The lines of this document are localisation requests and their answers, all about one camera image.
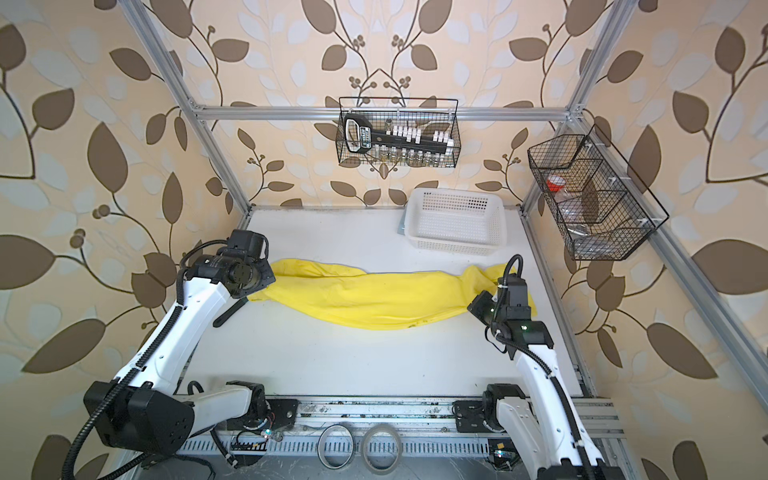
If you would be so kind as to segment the white plastic perforated basket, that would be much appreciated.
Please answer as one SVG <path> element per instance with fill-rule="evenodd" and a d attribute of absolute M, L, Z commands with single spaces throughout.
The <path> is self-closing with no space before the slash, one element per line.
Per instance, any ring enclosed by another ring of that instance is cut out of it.
<path fill-rule="evenodd" d="M 504 205 L 492 194 L 417 188 L 406 207 L 403 234 L 419 249 L 488 256 L 507 244 Z"/>

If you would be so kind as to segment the yellow trousers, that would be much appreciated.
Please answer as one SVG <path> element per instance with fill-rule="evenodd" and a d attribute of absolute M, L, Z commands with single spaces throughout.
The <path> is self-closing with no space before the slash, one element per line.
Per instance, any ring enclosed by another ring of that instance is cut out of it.
<path fill-rule="evenodd" d="M 503 266 L 483 270 L 471 265 L 460 275 L 367 273 L 345 265 L 283 259 L 272 269 L 276 281 L 249 295 L 249 301 L 274 301 L 325 322 L 389 331 L 465 313 L 477 295 L 495 289 Z"/>

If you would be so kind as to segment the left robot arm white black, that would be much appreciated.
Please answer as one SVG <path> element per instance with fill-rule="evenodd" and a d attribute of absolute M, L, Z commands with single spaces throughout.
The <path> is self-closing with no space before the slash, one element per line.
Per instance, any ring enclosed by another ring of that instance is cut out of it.
<path fill-rule="evenodd" d="M 269 424 L 264 387 L 229 381 L 218 391 L 177 396 L 188 360 L 205 330 L 222 324 L 249 295 L 274 283 L 269 241 L 257 232 L 235 230 L 212 241 L 217 251 L 197 246 L 180 261 L 176 299 L 169 313 L 135 356 L 109 382 L 95 382 L 84 396 L 89 418 L 71 442 L 61 476 L 75 476 L 77 457 L 91 432 L 106 446 L 136 452 L 109 473 L 116 479 L 144 460 L 170 457 L 192 436 L 211 432 L 230 419 Z"/>

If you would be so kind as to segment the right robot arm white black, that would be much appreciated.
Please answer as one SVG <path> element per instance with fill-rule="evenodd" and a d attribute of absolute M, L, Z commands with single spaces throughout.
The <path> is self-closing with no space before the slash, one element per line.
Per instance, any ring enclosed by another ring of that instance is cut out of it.
<path fill-rule="evenodd" d="M 481 292 L 467 307 L 521 379 L 519 385 L 487 386 L 485 427 L 509 436 L 531 479 L 622 479 L 621 468 L 609 465 L 589 436 L 562 382 L 554 340 L 533 318 L 523 268 L 523 257 L 513 255 L 497 276 L 496 292 Z"/>

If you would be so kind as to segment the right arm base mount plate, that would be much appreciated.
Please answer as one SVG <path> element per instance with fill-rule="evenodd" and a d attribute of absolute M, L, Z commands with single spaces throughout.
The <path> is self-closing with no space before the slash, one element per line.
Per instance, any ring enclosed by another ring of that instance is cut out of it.
<path fill-rule="evenodd" d="M 451 411 L 459 433 L 491 433 L 482 400 L 456 400 Z"/>

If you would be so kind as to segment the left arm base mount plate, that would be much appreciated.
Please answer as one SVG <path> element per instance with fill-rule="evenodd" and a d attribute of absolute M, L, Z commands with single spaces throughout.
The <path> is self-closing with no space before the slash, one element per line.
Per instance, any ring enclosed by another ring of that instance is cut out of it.
<path fill-rule="evenodd" d="M 240 419 L 240 430 L 258 431 L 286 429 L 292 427 L 298 417 L 299 400 L 293 398 L 269 398 L 264 408 L 247 413 Z"/>

